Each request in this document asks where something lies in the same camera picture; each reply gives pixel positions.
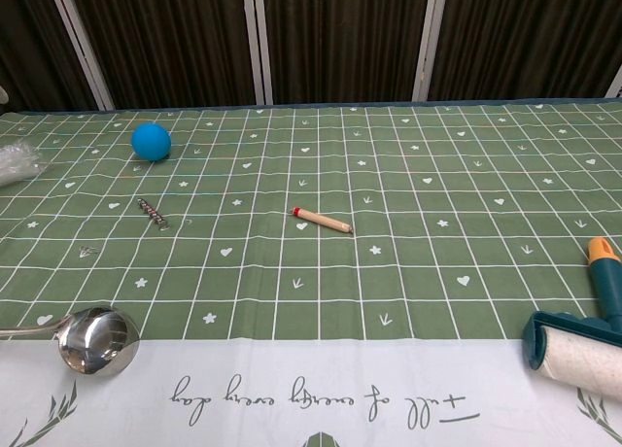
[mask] ladle handle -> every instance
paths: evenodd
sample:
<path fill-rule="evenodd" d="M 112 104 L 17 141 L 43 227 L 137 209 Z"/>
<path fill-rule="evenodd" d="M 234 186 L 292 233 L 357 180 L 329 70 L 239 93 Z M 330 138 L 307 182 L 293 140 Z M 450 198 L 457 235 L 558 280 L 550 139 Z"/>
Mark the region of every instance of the ladle handle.
<path fill-rule="evenodd" d="M 68 317 L 66 316 L 43 326 L 0 327 L 0 337 L 15 337 L 18 335 L 31 335 L 33 333 L 55 332 L 67 321 L 67 319 Z"/>

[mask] green grid tablecloth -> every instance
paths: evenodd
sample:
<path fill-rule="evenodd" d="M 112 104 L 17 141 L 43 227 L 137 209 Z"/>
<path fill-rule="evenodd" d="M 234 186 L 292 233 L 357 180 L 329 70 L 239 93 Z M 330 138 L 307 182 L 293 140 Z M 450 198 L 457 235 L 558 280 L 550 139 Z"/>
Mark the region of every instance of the green grid tablecloth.
<path fill-rule="evenodd" d="M 144 121 L 167 160 L 134 157 Z M 144 338 L 516 338 L 536 309 L 598 314 L 587 243 L 622 246 L 620 102 L 6 114 L 0 134 L 52 163 L 0 188 L 0 326 L 112 302 Z"/>

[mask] blue ball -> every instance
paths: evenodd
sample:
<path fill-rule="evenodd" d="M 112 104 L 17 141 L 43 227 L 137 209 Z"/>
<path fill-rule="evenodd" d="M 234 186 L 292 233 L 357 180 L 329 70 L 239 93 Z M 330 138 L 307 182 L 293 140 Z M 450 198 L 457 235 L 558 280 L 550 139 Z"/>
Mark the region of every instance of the blue ball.
<path fill-rule="evenodd" d="M 132 148 L 140 158 L 155 162 L 170 153 L 171 137 L 159 124 L 143 123 L 132 133 Z"/>

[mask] dark curtain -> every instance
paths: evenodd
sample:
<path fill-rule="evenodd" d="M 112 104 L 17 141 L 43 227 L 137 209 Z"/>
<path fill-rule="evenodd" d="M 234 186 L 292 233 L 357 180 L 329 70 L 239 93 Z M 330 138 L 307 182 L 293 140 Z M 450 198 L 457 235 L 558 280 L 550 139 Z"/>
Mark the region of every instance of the dark curtain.
<path fill-rule="evenodd" d="M 264 0 L 275 103 L 412 97 L 428 0 Z"/>
<path fill-rule="evenodd" d="M 446 0 L 429 100 L 603 97 L 622 0 Z"/>
<path fill-rule="evenodd" d="M 75 0 L 117 108 L 255 103 L 243 0 Z"/>
<path fill-rule="evenodd" d="M 0 0 L 0 86 L 0 112 L 97 109 L 53 0 Z"/>

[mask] lint roller handle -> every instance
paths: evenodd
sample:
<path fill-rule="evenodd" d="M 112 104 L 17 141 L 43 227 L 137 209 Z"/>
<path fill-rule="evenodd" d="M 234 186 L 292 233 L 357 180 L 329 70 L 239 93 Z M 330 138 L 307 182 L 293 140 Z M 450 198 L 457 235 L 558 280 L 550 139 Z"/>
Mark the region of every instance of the lint roller handle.
<path fill-rule="evenodd" d="M 612 330 L 622 331 L 622 262 L 601 237 L 588 246 L 590 275 L 601 309 Z"/>

